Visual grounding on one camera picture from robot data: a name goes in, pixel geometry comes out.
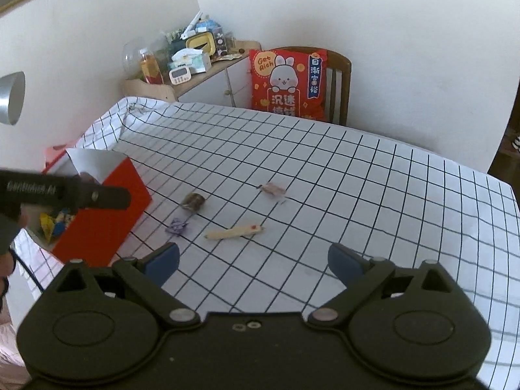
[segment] rabbit face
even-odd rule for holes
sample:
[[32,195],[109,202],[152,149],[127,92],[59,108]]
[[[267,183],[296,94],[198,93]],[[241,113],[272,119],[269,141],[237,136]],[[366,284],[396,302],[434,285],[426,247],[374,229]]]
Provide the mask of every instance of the rabbit face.
[[295,90],[298,86],[298,76],[292,65],[294,59],[288,57],[287,60],[282,56],[277,56],[275,60],[275,68],[271,72],[270,83],[275,92],[278,90]]

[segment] cushion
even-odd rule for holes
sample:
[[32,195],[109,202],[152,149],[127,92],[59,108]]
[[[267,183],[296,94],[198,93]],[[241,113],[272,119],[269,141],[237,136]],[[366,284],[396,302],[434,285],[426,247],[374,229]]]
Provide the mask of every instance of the cushion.
[[251,50],[255,110],[325,120],[327,51]]

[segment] white wall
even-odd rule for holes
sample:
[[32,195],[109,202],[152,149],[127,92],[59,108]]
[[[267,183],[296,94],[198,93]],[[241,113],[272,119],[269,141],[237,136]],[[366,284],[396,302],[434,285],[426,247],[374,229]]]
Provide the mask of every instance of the white wall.
[[25,104],[0,124],[0,166],[41,170],[121,98],[123,45],[189,23],[197,0],[26,0],[0,13],[0,76],[23,70]]
[[264,48],[353,65],[348,125],[487,171],[520,76],[520,0],[199,0]]

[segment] silver lamp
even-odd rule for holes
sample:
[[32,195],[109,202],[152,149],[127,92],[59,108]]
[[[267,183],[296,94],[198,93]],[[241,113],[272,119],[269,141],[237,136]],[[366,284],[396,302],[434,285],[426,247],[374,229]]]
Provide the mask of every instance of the silver lamp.
[[25,74],[16,72],[0,77],[0,123],[14,126],[23,107]]

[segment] checkered tablecloth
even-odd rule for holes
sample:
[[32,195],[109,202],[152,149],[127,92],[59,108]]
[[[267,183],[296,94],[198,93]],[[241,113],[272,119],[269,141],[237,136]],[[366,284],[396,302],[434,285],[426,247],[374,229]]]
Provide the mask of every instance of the checkered tablecloth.
[[[125,98],[81,145],[128,155],[152,194],[118,256],[159,248],[169,238],[165,227],[183,215],[180,201],[192,191],[207,198],[172,239],[180,267],[164,286],[202,316],[308,315],[344,289],[327,268],[331,242],[402,267],[436,259],[492,330],[479,378],[494,389],[518,387],[520,232],[509,185],[358,130],[198,103]],[[287,188],[283,204],[257,189],[269,181]],[[220,242],[203,237],[252,224],[265,231]],[[59,263],[50,258],[51,266],[25,234],[17,242],[47,284]]]

